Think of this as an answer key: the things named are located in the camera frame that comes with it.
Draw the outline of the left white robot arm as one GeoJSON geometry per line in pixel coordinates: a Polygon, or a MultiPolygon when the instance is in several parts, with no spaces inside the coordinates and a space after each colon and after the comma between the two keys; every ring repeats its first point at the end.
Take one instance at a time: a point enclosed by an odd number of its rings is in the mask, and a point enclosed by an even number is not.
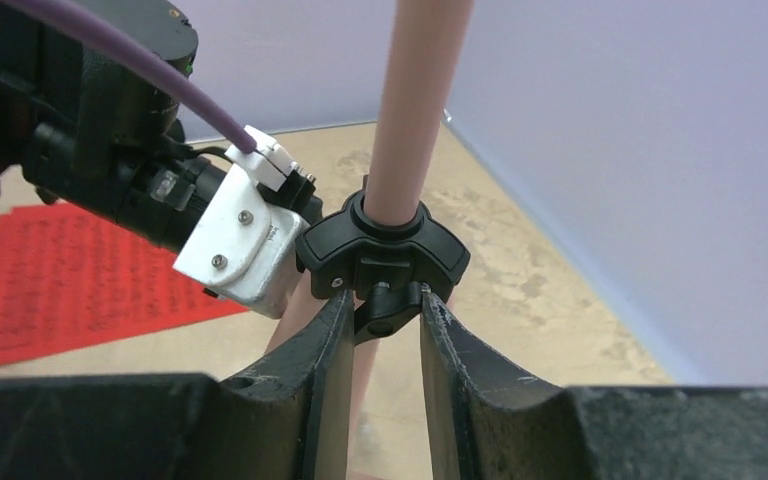
{"type": "Polygon", "coordinates": [[[17,165],[66,200],[178,252],[225,178],[185,142],[179,104],[126,67],[0,1],[0,177],[17,165]]]}

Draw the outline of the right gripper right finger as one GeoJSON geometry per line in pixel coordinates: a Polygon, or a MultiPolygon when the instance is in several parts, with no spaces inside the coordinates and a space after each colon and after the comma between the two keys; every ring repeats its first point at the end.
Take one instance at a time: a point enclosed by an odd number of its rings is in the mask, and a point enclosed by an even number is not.
{"type": "Polygon", "coordinates": [[[420,344],[437,479],[768,479],[768,388],[560,387],[431,292],[420,344]]]}

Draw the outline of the red sheet music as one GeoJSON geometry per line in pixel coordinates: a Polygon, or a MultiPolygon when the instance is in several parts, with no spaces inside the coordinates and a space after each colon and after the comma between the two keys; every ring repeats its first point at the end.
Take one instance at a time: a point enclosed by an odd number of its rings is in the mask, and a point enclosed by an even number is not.
{"type": "Polygon", "coordinates": [[[244,312],[174,253],[75,206],[0,215],[0,365],[244,312]]]}

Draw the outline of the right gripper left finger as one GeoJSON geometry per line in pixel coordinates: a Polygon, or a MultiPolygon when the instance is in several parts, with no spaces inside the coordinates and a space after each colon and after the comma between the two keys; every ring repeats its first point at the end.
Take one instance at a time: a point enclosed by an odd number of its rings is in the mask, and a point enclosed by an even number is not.
{"type": "Polygon", "coordinates": [[[228,379],[0,379],[0,479],[342,479],[354,302],[228,379]]]}

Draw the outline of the pink tripod music stand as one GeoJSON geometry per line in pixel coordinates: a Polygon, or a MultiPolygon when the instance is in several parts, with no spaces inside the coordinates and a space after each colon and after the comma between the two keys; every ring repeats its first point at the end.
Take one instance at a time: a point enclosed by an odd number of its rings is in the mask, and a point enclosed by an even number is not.
{"type": "MultiPolygon", "coordinates": [[[[364,210],[374,222],[401,226],[418,209],[474,1],[397,1],[377,118],[364,210]]],[[[325,301],[314,299],[305,273],[267,344],[281,347],[306,327],[325,301]]],[[[343,465],[327,479],[346,479],[347,461],[379,341],[356,347],[348,426],[338,434],[343,465]]]]}

